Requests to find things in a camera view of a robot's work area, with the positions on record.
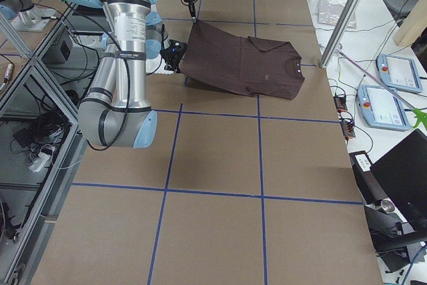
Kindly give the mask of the dark brown t-shirt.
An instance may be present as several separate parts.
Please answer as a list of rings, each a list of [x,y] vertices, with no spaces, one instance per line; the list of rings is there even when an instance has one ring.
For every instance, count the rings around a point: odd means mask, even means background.
[[[305,81],[289,41],[239,37],[199,20],[187,45],[181,72],[225,91],[294,99]]]

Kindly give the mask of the clear plastic bag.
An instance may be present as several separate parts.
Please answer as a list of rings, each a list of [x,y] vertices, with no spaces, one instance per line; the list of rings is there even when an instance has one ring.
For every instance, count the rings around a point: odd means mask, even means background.
[[[335,26],[344,10],[345,3],[335,0],[319,0],[318,23]]]

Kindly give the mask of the near blue teach pendant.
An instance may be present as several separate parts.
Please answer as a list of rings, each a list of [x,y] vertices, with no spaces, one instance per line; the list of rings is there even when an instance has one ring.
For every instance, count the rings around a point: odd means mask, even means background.
[[[377,129],[408,131],[411,126],[399,99],[380,86],[360,85],[358,105],[368,126]]]

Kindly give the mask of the blue teach pendant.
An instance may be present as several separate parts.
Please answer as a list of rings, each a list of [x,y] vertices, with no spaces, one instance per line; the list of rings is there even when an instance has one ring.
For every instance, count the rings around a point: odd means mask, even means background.
[[[380,79],[388,87],[410,93],[422,93],[421,79],[413,59],[380,54],[376,65]]]
[[[380,86],[360,85],[358,105],[368,126],[377,129],[408,131],[411,126],[399,99]]]

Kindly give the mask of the far blue teach pendant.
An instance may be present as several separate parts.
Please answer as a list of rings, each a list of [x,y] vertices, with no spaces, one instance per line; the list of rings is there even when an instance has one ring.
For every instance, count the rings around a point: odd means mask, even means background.
[[[380,54],[376,65],[380,79],[388,87],[410,93],[422,93],[421,79],[413,59]]]

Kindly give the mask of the black monitor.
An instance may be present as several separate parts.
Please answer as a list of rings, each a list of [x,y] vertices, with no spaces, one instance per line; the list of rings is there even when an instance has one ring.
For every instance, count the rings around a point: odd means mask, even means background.
[[[415,129],[370,167],[414,230],[426,229],[426,134]]]

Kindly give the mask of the aluminium frame post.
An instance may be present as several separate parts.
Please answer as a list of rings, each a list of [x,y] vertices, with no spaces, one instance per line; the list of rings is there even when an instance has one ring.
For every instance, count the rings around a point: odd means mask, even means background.
[[[355,12],[360,0],[347,0],[342,11],[342,14],[331,34],[331,37],[326,45],[326,48],[322,54],[322,58],[320,60],[320,67],[327,68],[329,62],[332,59],[333,53],[338,48],[338,44],[343,37],[346,28],[348,27],[348,23],[350,21],[351,16]]]

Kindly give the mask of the aluminium frame rack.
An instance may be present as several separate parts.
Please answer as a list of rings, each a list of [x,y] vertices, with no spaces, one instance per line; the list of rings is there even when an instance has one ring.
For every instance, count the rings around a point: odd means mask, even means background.
[[[35,275],[85,149],[65,86],[87,70],[48,64],[74,51],[62,18],[40,32],[1,20],[1,64],[15,66],[1,92],[2,284],[29,284]]]

